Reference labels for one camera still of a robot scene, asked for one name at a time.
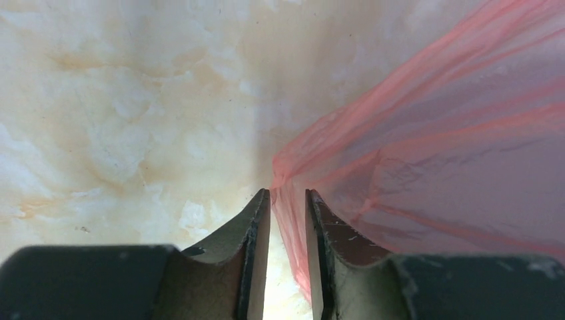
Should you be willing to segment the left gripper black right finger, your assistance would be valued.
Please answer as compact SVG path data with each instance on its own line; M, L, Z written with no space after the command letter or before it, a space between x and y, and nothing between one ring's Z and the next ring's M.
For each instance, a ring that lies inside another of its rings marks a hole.
M305 193L315 319L563 319L564 267L539 255L394 254Z

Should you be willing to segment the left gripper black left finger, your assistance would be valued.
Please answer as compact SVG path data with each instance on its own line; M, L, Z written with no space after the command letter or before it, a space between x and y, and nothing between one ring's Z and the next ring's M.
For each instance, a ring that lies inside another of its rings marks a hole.
M216 231L174 245L28 246L1 265L2 319L262 319L262 189Z

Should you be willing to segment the translucent red trash bag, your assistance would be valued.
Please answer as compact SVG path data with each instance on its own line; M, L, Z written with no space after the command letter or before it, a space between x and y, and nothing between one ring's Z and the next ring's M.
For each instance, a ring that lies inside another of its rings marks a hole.
M564 260L564 2L486 1L273 159L272 211L310 297L305 192L395 253Z

